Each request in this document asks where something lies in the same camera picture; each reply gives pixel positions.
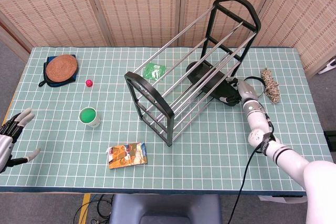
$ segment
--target floor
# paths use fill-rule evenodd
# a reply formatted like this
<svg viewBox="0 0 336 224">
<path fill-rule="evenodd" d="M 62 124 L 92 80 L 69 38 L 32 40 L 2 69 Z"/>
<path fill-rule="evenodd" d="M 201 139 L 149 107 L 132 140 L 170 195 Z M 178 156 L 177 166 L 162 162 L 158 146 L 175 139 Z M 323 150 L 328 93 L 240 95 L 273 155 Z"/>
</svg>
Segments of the floor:
<svg viewBox="0 0 336 224">
<path fill-rule="evenodd" d="M 25 63 L 0 43 L 0 120 L 2 121 L 11 102 Z M 336 70 L 309 81 L 322 128 L 336 130 Z M 0 194 L 1 223 L 42 224 L 72 223 L 77 209 L 82 204 L 82 194 Z M 236 196 L 221 196 L 223 223 L 227 223 Z M 102 220 L 96 203 L 89 208 L 86 223 L 91 219 Z M 110 206 L 101 205 L 101 213 L 108 215 Z M 281 204 L 262 202 L 257 196 L 241 196 L 232 223 L 305 223 L 307 204 Z"/>
</svg>

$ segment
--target dish rack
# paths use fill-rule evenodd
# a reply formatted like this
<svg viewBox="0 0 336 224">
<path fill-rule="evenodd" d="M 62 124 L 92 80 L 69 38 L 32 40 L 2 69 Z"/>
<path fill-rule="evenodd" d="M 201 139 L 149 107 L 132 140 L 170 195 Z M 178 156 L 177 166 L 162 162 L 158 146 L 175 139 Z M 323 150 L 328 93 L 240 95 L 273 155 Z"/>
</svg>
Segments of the dish rack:
<svg viewBox="0 0 336 224">
<path fill-rule="evenodd" d="M 227 1 L 236 1 L 245 6 L 254 25 L 221 5 L 221 3 Z M 220 40 L 216 40 L 212 36 L 217 11 L 222 12 L 237 23 L 234 29 Z M 206 35 L 194 48 L 189 50 L 179 60 L 174 59 L 173 52 L 169 53 L 170 57 L 166 51 L 164 52 L 169 45 L 178 40 L 193 25 L 209 13 L 210 17 Z M 231 50 L 223 43 L 239 27 L 247 28 L 249 34 L 244 42 L 242 42 L 235 50 Z M 185 27 L 148 60 L 143 62 L 133 72 L 129 71 L 125 74 L 126 83 L 139 118 L 162 138 L 168 146 L 171 146 L 173 141 L 176 140 L 185 129 L 189 127 L 191 122 L 210 104 L 214 98 L 213 94 L 216 91 L 216 88 L 218 88 L 226 78 L 234 76 L 243 59 L 246 57 L 246 53 L 259 32 L 260 27 L 261 24 L 258 15 L 252 4 L 247 0 L 215 0 L 210 9 Z M 215 46 L 212 48 L 208 47 L 209 41 L 215 44 Z M 201 46 L 202 52 L 199 59 L 196 59 L 192 64 L 188 64 L 189 58 L 191 56 L 197 56 L 197 49 Z M 221 57 L 218 50 L 216 50 L 217 48 L 224 50 Z M 238 55 L 243 48 L 245 48 L 243 53 Z M 218 60 L 216 64 L 212 65 L 206 61 L 206 59 L 208 59 L 210 55 L 213 55 L 215 51 L 215 57 L 218 56 Z M 152 63 L 154 60 L 156 60 L 156 64 L 164 63 L 172 64 L 172 66 L 167 67 L 166 72 L 155 81 L 145 80 L 139 75 L 139 72 L 141 70 L 144 71 L 146 65 L 150 62 Z M 201 77 L 194 84 L 190 83 L 188 80 L 190 79 L 190 76 L 201 71 L 200 68 L 204 69 L 204 67 L 206 67 L 207 71 L 202 73 Z M 221 72 L 223 68 L 228 68 L 225 74 Z M 211 85 L 206 89 L 205 86 L 207 83 L 211 83 Z"/>
</svg>

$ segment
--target green grid mat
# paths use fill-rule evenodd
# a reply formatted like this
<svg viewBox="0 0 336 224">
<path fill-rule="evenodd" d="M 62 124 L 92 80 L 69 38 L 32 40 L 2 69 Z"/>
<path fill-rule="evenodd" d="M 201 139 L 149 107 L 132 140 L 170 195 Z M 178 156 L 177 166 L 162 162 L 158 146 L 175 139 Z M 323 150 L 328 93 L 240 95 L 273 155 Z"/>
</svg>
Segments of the green grid mat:
<svg viewBox="0 0 336 224">
<path fill-rule="evenodd" d="M 26 156 L 37 147 L 41 153 L 32 163 L 2 173 L 1 190 L 239 190 L 253 150 L 247 143 L 249 126 L 241 104 L 232 108 L 211 102 L 171 147 L 139 120 L 123 75 L 157 50 L 34 48 L 9 116 L 28 107 L 36 114 L 16 143 L 13 157 Z M 171 62 L 189 50 L 168 48 L 157 63 L 169 68 Z M 200 49 L 193 53 L 191 60 L 200 53 Z M 39 88 L 47 56 L 60 54 L 76 55 L 76 82 L 59 88 Z M 213 55 L 223 53 L 217 50 Z M 265 95 L 260 98 L 273 121 L 275 135 L 309 161 L 332 161 L 297 51 L 252 48 L 237 76 L 259 76 L 266 66 L 280 84 L 279 104 L 272 105 Z M 91 88 L 85 85 L 87 79 L 93 80 Z M 98 128 L 78 121 L 80 110 L 86 106 L 97 109 L 102 119 Z M 141 141 L 146 143 L 147 165 L 108 169 L 109 146 Z M 250 164 L 244 191 L 301 193 L 303 189 L 271 159 L 258 154 Z"/>
</svg>

